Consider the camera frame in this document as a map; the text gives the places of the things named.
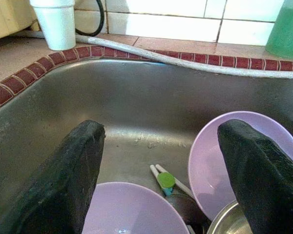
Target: sink basin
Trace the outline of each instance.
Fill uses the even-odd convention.
[[[293,79],[219,75],[155,62],[88,59],[54,69],[0,108],[0,214],[61,140],[86,119],[105,126],[98,183],[161,190],[150,164],[188,185],[198,132],[216,116],[254,111],[293,135]]]

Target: purple bowl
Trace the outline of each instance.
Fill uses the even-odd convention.
[[[229,119],[240,119],[273,139],[293,160],[293,136],[275,120],[255,112],[236,111],[210,121],[196,137],[189,156],[188,176],[195,200],[204,214],[214,220],[236,200],[218,144],[217,128]]]
[[[160,195],[125,182],[98,184],[82,234],[189,234],[176,210]]]

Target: green dish soap bottle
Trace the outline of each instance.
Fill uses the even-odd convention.
[[[285,0],[266,44],[274,55],[293,59],[293,0]]]

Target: green lid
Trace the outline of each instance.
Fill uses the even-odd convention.
[[[157,180],[163,188],[171,188],[175,185],[174,176],[168,172],[159,173]]]

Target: white wall tile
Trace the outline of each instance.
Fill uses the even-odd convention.
[[[223,20],[220,43],[266,45],[274,23]]]
[[[85,33],[92,33],[97,30],[100,23],[100,12],[98,11],[75,11],[75,27]],[[106,13],[101,33],[107,33]]]
[[[275,21],[284,0],[228,0],[225,19]]]
[[[106,0],[109,12],[203,17],[206,0]]]
[[[220,20],[108,13],[108,24],[112,34],[216,41]]]
[[[204,17],[221,19],[223,16],[226,0],[208,0]]]
[[[105,0],[101,0],[103,8],[105,10]],[[99,7],[96,0],[75,0],[75,9],[99,11]]]

